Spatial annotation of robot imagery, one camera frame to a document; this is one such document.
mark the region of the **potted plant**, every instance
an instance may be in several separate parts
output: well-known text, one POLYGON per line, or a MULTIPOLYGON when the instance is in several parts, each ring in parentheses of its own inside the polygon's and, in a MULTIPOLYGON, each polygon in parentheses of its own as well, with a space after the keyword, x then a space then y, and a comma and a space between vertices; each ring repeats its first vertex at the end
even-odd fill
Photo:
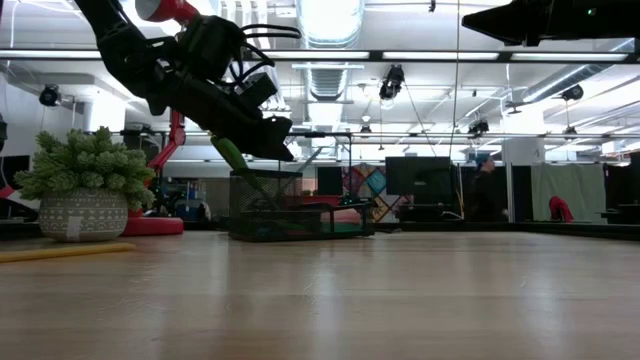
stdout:
POLYGON ((128 209, 153 204, 145 182, 155 173, 146 167, 144 152, 112 144, 108 128, 95 135, 71 130, 66 144, 43 131, 37 142, 33 171, 17 173, 15 180, 22 198, 41 200, 38 221, 45 236, 110 240, 124 231, 128 209))

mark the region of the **white pillar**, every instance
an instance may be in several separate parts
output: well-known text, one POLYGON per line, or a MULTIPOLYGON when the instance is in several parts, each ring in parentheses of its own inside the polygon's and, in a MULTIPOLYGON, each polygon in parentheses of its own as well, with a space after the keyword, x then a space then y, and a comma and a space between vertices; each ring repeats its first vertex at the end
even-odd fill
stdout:
MULTIPOLYGON (((544 115, 542 110, 527 109, 520 114, 512 114, 502 119, 502 128, 509 134, 544 134, 544 115)), ((513 166, 531 166, 544 162, 544 139, 507 139, 502 144, 502 160, 507 173, 507 203, 509 222, 515 221, 513 204, 513 166)))

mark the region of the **ceiling duct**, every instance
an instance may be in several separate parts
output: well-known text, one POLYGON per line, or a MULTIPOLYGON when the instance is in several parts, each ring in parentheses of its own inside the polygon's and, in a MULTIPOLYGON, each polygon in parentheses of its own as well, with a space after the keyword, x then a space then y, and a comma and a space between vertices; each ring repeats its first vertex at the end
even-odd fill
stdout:
MULTIPOLYGON (((635 50, 634 39, 625 40, 622 43, 611 46, 602 46, 597 52, 633 52, 635 50)), ((592 65, 569 65, 560 71, 542 80, 541 82, 530 86, 526 90, 503 89, 491 95, 490 99, 484 101, 471 111, 469 111, 463 119, 471 118, 474 114, 486 115, 489 112, 504 105, 504 102, 510 97, 514 104, 518 103, 537 103, 551 96, 559 94, 570 89, 582 81, 585 81, 605 70, 613 67, 613 64, 592 64, 592 65)))
MULTIPOLYGON (((304 48, 342 50, 356 47, 364 16, 364 0, 296 0, 296 9, 304 48)), ((308 93, 318 101, 336 101, 344 95, 349 79, 348 69, 305 71, 308 93)), ((314 119, 311 116, 311 121, 320 120, 323 124, 332 122, 337 125, 342 114, 342 105, 331 106, 337 108, 327 114, 332 116, 331 119, 314 119)))
MULTIPOLYGON (((615 47, 604 47, 598 52, 633 52, 635 40, 626 40, 615 47)), ((537 103, 553 95, 572 88, 584 80, 587 80, 603 71, 613 67, 613 64, 592 64, 567 66, 557 73, 531 86, 522 94, 525 103, 537 103)))

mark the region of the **red device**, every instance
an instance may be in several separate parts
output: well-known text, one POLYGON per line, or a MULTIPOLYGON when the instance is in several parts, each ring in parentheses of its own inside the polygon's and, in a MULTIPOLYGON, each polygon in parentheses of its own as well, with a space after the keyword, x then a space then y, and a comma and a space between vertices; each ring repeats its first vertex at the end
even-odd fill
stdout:
MULTIPOLYGON (((184 145, 186 135, 184 133, 184 115, 176 110, 171 110, 171 130, 169 132, 169 143, 156 155, 147 165, 160 172, 167 160, 173 155, 178 146, 184 145)), ((150 236, 150 235, 175 235, 184 232, 184 222, 180 218, 155 218, 143 217, 142 210, 137 212, 129 211, 127 227, 122 236, 150 236)))
POLYGON ((142 20, 163 22, 175 20, 187 25, 198 10, 185 0, 137 0, 136 12, 142 20))
MULTIPOLYGON (((184 0, 138 0, 136 11, 141 19, 152 22, 176 20, 186 25, 198 15, 198 10, 184 0)), ((169 125, 169 143, 149 162, 148 167, 156 174, 160 173, 164 164, 179 146, 184 145, 184 115, 171 109, 169 125)), ((184 232, 184 222, 179 218, 145 218, 142 211, 129 212, 127 227, 122 236, 172 235, 184 232)))

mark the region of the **ceiling camera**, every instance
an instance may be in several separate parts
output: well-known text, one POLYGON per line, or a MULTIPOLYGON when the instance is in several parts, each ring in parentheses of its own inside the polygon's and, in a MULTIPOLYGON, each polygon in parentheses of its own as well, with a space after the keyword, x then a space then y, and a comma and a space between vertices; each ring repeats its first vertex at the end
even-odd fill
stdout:
POLYGON ((469 134, 472 134, 474 138, 489 132, 489 123, 486 120, 480 120, 469 126, 469 134))
POLYGON ((380 87, 380 100, 393 100, 402 90, 404 71, 402 65, 391 65, 389 73, 380 87))
POLYGON ((40 104, 49 107, 56 107, 62 102, 62 96, 58 91, 58 85, 45 85, 40 93, 40 104))
POLYGON ((569 90, 563 92, 562 94, 560 94, 560 97, 564 101, 580 100, 580 99, 582 99, 583 96, 584 96, 584 90, 582 89, 582 86, 580 86, 580 85, 576 85, 576 86, 572 87, 571 89, 569 89, 569 90))

